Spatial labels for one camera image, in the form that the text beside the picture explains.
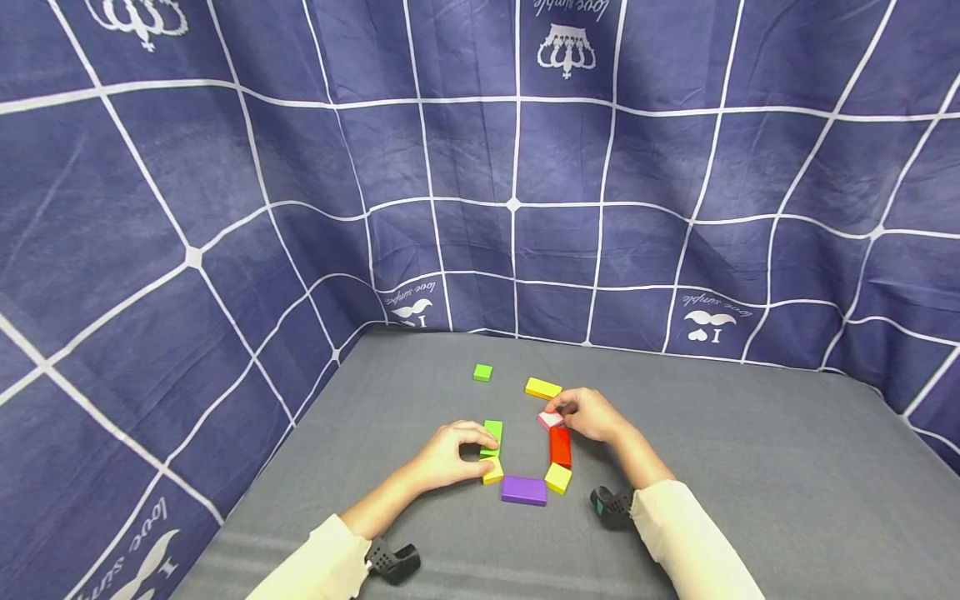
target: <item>purple block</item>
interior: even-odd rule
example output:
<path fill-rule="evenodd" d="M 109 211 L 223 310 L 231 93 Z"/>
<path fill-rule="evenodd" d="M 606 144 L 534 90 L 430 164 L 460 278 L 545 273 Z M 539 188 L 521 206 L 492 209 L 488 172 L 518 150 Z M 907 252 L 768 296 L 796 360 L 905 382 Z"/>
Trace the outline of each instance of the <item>purple block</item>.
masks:
<path fill-rule="evenodd" d="M 546 482 L 542 479 L 507 475 L 503 478 L 503 486 L 500 488 L 500 499 L 517 504 L 546 506 Z"/>

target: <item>person's left hand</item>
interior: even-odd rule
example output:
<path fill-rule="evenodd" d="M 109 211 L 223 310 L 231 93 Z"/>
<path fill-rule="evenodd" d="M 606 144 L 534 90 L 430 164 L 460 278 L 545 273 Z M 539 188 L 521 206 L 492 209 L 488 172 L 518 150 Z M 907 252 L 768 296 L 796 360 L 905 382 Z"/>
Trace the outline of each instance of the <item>person's left hand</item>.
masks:
<path fill-rule="evenodd" d="M 480 444 L 497 449 L 496 438 L 472 420 L 444 425 L 433 434 L 423 449 L 402 469 L 404 478 L 417 493 L 436 490 L 458 481 L 482 477 L 493 470 L 491 461 L 469 463 L 460 458 L 462 444 Z"/>

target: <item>hand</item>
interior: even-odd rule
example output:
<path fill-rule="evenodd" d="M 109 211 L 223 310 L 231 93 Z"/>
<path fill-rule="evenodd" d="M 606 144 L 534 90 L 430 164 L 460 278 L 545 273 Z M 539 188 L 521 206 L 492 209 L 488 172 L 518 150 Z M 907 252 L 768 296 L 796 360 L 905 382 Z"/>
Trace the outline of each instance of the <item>hand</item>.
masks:
<path fill-rule="evenodd" d="M 417 456 L 402 469 L 405 478 L 417 493 L 422 493 L 482 477 L 493 470 L 490 461 L 469 463 L 460 458 L 463 444 L 480 444 L 491 450 L 498 448 L 493 434 L 479 423 L 458 420 L 433 434 Z"/>
<path fill-rule="evenodd" d="M 567 427 L 597 442 L 609 444 L 623 431 L 633 429 L 602 394 L 589 388 L 563 390 L 545 410 L 555 413 L 558 408 Z"/>

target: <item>red block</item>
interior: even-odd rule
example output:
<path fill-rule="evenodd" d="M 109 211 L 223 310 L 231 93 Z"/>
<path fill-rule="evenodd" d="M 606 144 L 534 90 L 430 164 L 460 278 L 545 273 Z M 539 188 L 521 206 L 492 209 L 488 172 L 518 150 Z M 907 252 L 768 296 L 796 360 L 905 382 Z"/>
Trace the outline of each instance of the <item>red block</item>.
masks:
<path fill-rule="evenodd" d="M 569 429 L 554 427 L 550 430 L 550 462 L 571 468 Z"/>

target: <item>forearm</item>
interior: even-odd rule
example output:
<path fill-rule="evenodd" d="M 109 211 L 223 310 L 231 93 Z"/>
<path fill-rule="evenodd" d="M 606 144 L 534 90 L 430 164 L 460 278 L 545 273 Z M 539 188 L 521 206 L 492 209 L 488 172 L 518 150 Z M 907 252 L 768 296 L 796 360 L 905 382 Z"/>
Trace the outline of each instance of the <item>forearm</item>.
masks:
<path fill-rule="evenodd" d="M 682 600 L 762 600 L 727 538 L 643 434 L 626 425 L 611 447 L 636 488 L 634 524 L 677 595 Z"/>
<path fill-rule="evenodd" d="M 310 539 L 265 579 L 248 600 L 346 600 L 367 579 L 370 540 L 383 534 L 420 494 L 407 468 L 331 516 Z"/>
<path fill-rule="evenodd" d="M 637 490 L 644 490 L 661 481 L 676 479 L 643 434 L 629 423 L 625 422 L 617 428 L 616 434 L 610 440 L 610 447 L 627 479 Z"/>
<path fill-rule="evenodd" d="M 350 531 L 365 540 L 382 535 L 420 495 L 420 489 L 406 469 L 402 468 L 387 477 L 364 499 L 340 515 Z"/>
<path fill-rule="evenodd" d="M 630 513 L 681 600 L 763 600 L 736 550 L 683 483 L 637 490 Z"/>

